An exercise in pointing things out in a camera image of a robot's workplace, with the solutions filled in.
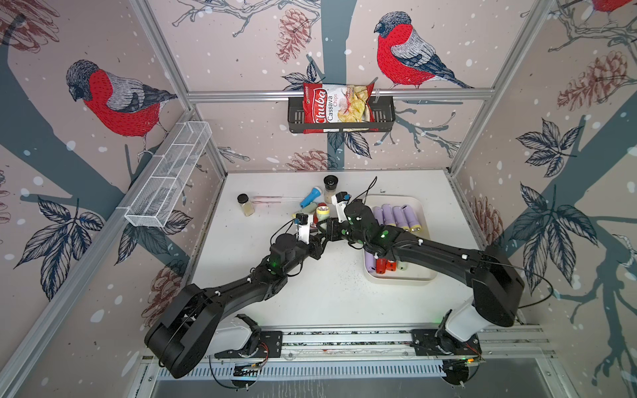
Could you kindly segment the small purple flashlight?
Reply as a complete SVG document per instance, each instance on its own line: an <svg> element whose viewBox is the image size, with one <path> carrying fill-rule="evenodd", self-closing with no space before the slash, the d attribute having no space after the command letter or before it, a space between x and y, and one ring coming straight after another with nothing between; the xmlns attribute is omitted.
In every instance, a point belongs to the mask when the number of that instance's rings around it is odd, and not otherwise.
<svg viewBox="0 0 637 398"><path fill-rule="evenodd" d="M373 215L380 225L384 224L383 209L381 207L373 207Z"/></svg>

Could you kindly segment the short purple flashlight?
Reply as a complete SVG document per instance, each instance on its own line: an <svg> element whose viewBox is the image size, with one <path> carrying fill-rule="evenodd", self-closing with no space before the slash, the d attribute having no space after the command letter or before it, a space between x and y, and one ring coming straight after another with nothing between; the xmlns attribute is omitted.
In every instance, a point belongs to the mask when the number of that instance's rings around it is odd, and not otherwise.
<svg viewBox="0 0 637 398"><path fill-rule="evenodd" d="M387 226L395 227L396 220L394 217L392 206L390 204L383 204L382 211L384 224Z"/></svg>

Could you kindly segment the medium green flashlight yellow rim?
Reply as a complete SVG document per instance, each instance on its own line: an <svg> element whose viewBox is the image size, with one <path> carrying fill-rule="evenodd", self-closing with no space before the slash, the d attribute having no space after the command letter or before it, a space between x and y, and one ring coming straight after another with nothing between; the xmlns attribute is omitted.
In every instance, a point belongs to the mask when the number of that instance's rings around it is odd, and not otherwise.
<svg viewBox="0 0 637 398"><path fill-rule="evenodd" d="M316 202L310 203L307 207L304 207L301 211L303 214L315 214L318 204Z"/></svg>

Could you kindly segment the large purple flashlight yellow rim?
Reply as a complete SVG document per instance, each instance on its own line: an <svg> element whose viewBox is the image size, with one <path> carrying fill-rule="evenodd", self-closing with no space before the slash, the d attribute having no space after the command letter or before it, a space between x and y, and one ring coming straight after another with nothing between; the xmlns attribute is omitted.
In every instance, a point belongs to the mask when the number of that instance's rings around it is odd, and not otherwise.
<svg viewBox="0 0 637 398"><path fill-rule="evenodd" d="M374 257L374 255L372 253L365 251L364 265L368 273L374 274L376 272L376 263L377 263L377 259Z"/></svg>

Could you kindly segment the purple flashlight with yellow button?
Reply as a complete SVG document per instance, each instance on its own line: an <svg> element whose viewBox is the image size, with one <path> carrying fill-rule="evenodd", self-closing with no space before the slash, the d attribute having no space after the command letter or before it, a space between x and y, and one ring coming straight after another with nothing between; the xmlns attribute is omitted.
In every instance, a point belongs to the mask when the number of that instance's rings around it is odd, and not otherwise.
<svg viewBox="0 0 637 398"><path fill-rule="evenodd" d="M402 207L402 211L411 232L419 232L422 229L422 226L413 208L410 205L404 205Z"/></svg>

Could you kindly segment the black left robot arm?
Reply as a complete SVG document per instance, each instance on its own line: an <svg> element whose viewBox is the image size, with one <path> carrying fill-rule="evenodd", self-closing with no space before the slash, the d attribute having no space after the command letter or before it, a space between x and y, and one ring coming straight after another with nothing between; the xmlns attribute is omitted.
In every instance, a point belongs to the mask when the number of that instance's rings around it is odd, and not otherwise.
<svg viewBox="0 0 637 398"><path fill-rule="evenodd" d="M279 235L270 254L246 277L213 288L185 286L152 325L145 345L173 377L186 376L206 355L224 318L278 295L292 277L291 271L307 258L318 260L327 245L323 234L312 235L308 243L294 235Z"/></svg>

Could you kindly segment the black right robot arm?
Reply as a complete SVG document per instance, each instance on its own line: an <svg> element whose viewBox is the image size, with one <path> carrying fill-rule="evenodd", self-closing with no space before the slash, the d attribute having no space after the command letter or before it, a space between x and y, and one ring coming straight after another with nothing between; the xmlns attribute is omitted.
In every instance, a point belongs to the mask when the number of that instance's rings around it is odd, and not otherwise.
<svg viewBox="0 0 637 398"><path fill-rule="evenodd" d="M361 245L376 257L419 265L464 283L473 296L448 311L440 329L467 342L488 326L514 326L525 283L496 250L470 250L427 240L400 227L380 224L370 207L357 199L318 224L329 241Z"/></svg>

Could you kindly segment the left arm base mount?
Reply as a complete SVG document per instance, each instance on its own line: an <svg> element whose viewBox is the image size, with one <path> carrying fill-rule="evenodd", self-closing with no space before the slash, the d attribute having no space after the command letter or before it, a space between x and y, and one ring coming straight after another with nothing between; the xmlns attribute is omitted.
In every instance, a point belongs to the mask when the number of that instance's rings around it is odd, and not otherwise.
<svg viewBox="0 0 637 398"><path fill-rule="evenodd" d="M282 331L263 329L249 316L238 314L221 321L207 355L218 360L279 358L282 344Z"/></svg>

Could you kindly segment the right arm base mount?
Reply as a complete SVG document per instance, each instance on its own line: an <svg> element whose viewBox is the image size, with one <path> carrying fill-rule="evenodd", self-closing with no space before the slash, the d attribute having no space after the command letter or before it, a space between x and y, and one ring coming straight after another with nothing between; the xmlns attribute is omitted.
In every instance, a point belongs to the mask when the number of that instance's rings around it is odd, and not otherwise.
<svg viewBox="0 0 637 398"><path fill-rule="evenodd" d="M452 337L444 326L417 328L410 331L411 344L418 357L463 356L480 357L482 349L476 334L462 342Z"/></svg>

